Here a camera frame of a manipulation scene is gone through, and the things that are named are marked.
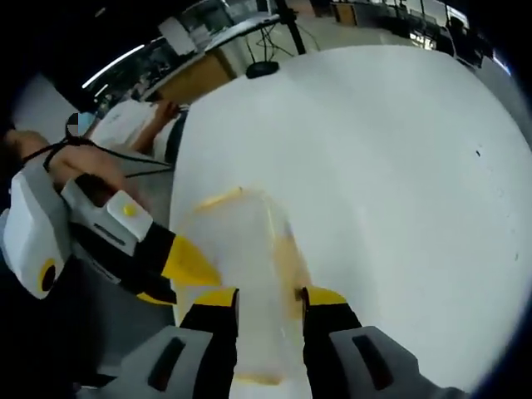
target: yellow circle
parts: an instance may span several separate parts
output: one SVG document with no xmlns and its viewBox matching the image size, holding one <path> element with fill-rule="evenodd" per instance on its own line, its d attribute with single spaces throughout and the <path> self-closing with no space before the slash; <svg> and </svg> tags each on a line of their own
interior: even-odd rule
<svg viewBox="0 0 532 399">
<path fill-rule="evenodd" d="M 44 289 L 42 289 L 42 283 L 44 282 L 44 276 L 46 276 L 47 271 L 49 268 L 55 267 L 56 261 L 52 258 L 47 259 L 47 261 L 42 265 L 41 272 L 39 273 L 39 288 L 41 289 L 41 292 L 45 292 Z"/>
<path fill-rule="evenodd" d="M 130 217 L 136 216 L 136 207 L 133 204 L 124 206 L 124 215 Z"/>
</svg>

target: white shirt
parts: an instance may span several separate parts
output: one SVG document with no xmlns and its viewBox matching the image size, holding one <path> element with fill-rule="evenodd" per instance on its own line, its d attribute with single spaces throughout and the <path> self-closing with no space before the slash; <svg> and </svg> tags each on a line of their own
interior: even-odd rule
<svg viewBox="0 0 532 399">
<path fill-rule="evenodd" d="M 98 123 L 91 134 L 91 140 L 101 147 L 111 149 L 119 146 L 131 146 L 142 130 L 153 121 L 157 104 L 126 100 L 114 106 Z M 177 116 L 157 134 L 153 142 L 152 156 L 164 161 L 166 143 L 174 124 L 180 118 Z"/>
</svg>

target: person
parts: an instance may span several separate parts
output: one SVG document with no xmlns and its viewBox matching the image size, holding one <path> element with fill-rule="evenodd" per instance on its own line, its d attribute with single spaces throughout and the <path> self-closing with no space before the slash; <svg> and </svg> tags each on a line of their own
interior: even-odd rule
<svg viewBox="0 0 532 399">
<path fill-rule="evenodd" d="M 150 155 L 156 160 L 174 164 L 188 106 L 173 101 L 141 102 L 125 100 L 113 108 L 97 124 L 92 124 L 84 137 L 109 150 L 125 146 L 129 150 Z M 78 131 L 87 129 L 86 116 L 79 118 Z"/>
<path fill-rule="evenodd" d="M 10 206 L 11 179 L 22 168 L 22 159 L 47 145 L 33 131 L 0 131 L 0 213 Z M 97 175 L 138 199 L 113 157 L 96 147 L 66 146 L 50 163 L 58 188 L 83 173 Z M 93 372 L 91 336 L 96 332 L 81 267 L 76 266 L 66 268 L 47 298 L 39 300 L 18 282 L 0 251 L 0 342 L 4 342 L 2 359 L 8 364 L 2 376 L 4 389 L 12 384 L 20 396 L 74 397 L 73 382 Z"/>
</svg>

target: person's hand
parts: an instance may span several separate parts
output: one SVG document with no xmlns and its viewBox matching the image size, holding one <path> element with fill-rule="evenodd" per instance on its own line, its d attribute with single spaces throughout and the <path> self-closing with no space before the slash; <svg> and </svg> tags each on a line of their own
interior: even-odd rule
<svg viewBox="0 0 532 399">
<path fill-rule="evenodd" d="M 180 113 L 180 106 L 169 100 L 161 100 L 157 102 L 157 109 L 155 110 L 155 120 L 163 125 L 169 123 L 176 118 Z"/>
<path fill-rule="evenodd" d="M 62 187 L 69 179 L 87 173 L 103 179 L 112 189 L 124 190 L 144 206 L 135 187 L 129 184 L 112 155 L 89 145 L 67 145 L 50 162 L 50 175 Z"/>
</svg>

